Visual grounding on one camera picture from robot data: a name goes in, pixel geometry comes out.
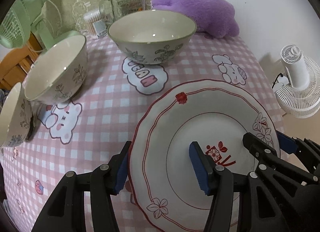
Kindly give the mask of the white desk fan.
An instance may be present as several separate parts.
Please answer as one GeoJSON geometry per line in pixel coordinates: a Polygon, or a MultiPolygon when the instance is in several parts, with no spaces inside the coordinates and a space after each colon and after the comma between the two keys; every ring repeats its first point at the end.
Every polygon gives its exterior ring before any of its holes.
{"type": "Polygon", "coordinates": [[[280,52],[285,75],[273,90],[280,107],[296,118],[309,118],[319,111],[319,66],[294,44],[280,52]]]}

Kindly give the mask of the white red-rimmed plate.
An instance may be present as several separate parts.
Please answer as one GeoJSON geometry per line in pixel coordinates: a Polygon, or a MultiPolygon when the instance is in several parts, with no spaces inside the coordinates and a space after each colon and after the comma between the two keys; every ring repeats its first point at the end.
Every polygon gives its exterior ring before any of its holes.
{"type": "Polygon", "coordinates": [[[189,145],[198,142],[216,164],[246,175],[258,164],[242,143],[248,132],[280,150],[266,110],[232,84],[189,81],[157,99],[138,123],[129,156],[132,193],[146,219],[160,231],[203,231],[212,198],[199,187],[189,145]]]}

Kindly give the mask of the green desk fan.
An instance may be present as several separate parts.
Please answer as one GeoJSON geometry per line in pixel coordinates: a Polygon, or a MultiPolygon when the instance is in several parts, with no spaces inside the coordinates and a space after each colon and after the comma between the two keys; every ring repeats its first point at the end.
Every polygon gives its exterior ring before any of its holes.
{"type": "Polygon", "coordinates": [[[44,47],[50,49],[65,38],[80,32],[71,30],[54,38],[46,26],[42,13],[45,2],[51,0],[16,0],[1,23],[1,45],[8,49],[21,48],[27,44],[30,34],[37,34],[44,47]]]}

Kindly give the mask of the cotton swab container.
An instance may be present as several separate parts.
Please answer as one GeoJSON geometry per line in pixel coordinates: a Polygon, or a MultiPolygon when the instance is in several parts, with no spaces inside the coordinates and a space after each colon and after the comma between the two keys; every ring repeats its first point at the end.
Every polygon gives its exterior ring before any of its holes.
{"type": "Polygon", "coordinates": [[[107,35],[107,26],[99,9],[94,9],[85,13],[83,19],[91,38],[99,39],[107,35]]]}

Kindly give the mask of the wooden bed headboard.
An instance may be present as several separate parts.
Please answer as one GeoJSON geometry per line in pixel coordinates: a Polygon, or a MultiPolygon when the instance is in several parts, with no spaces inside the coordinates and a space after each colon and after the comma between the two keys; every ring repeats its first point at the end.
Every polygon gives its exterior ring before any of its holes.
{"type": "Polygon", "coordinates": [[[0,65],[1,89],[11,90],[16,83],[22,83],[41,50],[40,43],[30,32],[29,40],[23,48],[12,49],[5,55],[0,65]]]}

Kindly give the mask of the purple plush toy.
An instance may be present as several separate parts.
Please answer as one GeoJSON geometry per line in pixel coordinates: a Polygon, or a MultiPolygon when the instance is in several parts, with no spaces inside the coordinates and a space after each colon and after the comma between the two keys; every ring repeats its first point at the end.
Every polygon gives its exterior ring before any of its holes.
{"type": "Polygon", "coordinates": [[[225,0],[152,0],[156,10],[179,12],[191,18],[198,32],[214,38],[236,37],[240,34],[234,6],[225,0]]]}

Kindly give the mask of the floral ceramic bowl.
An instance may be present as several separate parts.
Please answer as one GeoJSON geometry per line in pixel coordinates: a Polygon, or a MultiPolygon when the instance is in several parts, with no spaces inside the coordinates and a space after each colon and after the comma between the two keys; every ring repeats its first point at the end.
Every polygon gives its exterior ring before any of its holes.
{"type": "Polygon", "coordinates": [[[87,75],[86,42],[84,35],[71,36],[40,55],[26,78],[25,97],[46,105],[69,100],[87,75]]]}
{"type": "Polygon", "coordinates": [[[156,65],[177,56],[196,29],[191,18],[178,12],[145,10],[113,22],[108,36],[130,60],[156,65]]]}
{"type": "Polygon", "coordinates": [[[20,82],[16,83],[7,96],[1,110],[1,147],[16,147],[22,144],[32,127],[31,103],[24,95],[20,82]]]}

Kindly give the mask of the pink checkered tablecloth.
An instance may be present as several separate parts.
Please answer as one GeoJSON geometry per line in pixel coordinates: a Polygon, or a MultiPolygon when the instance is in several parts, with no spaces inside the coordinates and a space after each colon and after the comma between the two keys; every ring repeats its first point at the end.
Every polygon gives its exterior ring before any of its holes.
{"type": "Polygon", "coordinates": [[[242,88],[268,111],[276,129],[284,129],[282,112],[262,67],[238,37],[216,40],[197,33],[163,66],[134,65],[108,38],[88,39],[88,73],[69,103],[67,127],[45,125],[61,106],[33,105],[37,127],[31,140],[3,150],[1,161],[8,214],[19,231],[31,231],[45,202],[70,170],[90,172],[109,161],[133,137],[148,107],[172,87],[198,79],[221,80],[214,55],[225,55],[247,76],[242,88]]]}

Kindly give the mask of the glass jar black lid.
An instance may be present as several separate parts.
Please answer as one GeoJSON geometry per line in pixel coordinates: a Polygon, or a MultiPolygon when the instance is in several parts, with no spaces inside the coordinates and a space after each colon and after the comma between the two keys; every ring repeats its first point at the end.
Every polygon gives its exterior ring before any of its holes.
{"type": "Polygon", "coordinates": [[[145,8],[146,0],[101,0],[99,2],[100,15],[107,25],[128,14],[143,11],[145,8]]]}

